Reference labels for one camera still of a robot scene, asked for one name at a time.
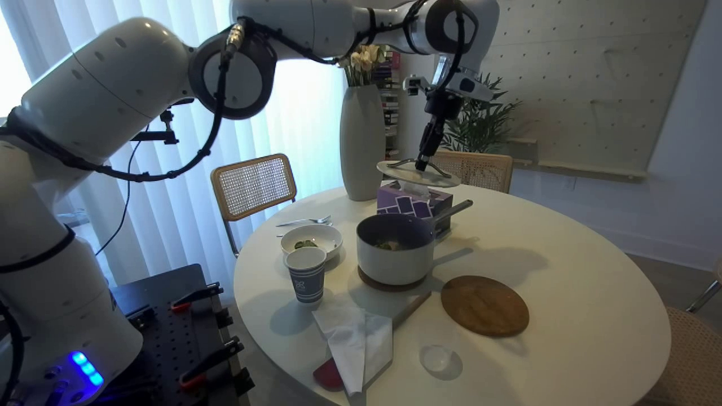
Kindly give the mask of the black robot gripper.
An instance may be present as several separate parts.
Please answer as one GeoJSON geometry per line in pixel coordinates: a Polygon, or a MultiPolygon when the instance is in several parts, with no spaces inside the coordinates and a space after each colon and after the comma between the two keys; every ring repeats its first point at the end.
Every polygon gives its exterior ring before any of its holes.
{"type": "Polygon", "coordinates": [[[423,110],[431,115],[431,123],[423,127],[416,158],[414,158],[414,170],[423,172],[428,160],[437,152],[439,140],[442,140],[442,124],[439,123],[454,120],[464,100],[459,100],[442,89],[434,89],[423,76],[411,76],[407,92],[411,96],[421,92],[427,98],[423,110]]]}

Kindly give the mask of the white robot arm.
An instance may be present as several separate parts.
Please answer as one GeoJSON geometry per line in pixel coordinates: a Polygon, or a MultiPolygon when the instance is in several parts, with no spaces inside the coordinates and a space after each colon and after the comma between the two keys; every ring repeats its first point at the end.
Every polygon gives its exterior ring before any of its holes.
{"type": "Polygon", "coordinates": [[[95,252],[55,215],[82,180],[119,172],[113,158],[150,143],[167,113],[208,115],[208,136],[176,180],[201,164],[230,120],[271,102],[283,60],[336,65],[362,46],[442,60],[423,87],[433,123],[477,98],[481,61],[499,25],[499,0],[403,0],[378,9],[354,0],[228,0],[230,21],[190,46],[157,19],[131,16],[99,31],[36,76],[2,120],[0,292],[9,332],[7,388],[38,396],[55,384],[91,398],[142,349],[142,335],[116,309],[95,252]]]}

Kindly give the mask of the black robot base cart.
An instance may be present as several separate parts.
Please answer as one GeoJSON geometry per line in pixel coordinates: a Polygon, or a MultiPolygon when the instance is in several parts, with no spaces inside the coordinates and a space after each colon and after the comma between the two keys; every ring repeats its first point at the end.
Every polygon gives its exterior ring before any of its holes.
{"type": "Polygon", "coordinates": [[[91,406],[245,406],[254,382],[221,294],[199,264],[114,286],[143,345],[91,406]]]}

